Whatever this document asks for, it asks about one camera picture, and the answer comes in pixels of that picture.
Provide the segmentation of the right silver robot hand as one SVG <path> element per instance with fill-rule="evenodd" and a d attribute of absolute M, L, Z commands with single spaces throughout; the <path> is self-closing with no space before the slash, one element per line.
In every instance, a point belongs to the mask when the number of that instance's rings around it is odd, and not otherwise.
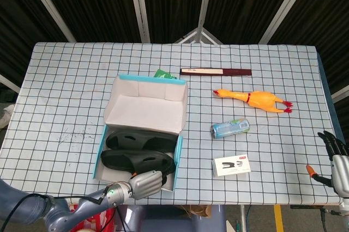
<path fill-rule="evenodd" d="M 348 199 L 348 144 L 344 144 L 328 131 L 319 132 L 318 136 L 324 141 L 330 160 L 331 178 L 318 175 L 314 169 L 307 165 L 310 177 L 328 187 L 343 199 Z"/>

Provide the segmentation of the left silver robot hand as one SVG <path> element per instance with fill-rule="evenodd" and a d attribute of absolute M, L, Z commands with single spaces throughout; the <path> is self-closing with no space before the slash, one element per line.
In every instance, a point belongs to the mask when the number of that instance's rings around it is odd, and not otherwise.
<path fill-rule="evenodd" d="M 132 177 L 128 184 L 131 187 L 130 197 L 135 200 L 149 197 L 158 193 L 163 185 L 161 171 L 149 171 Z"/>

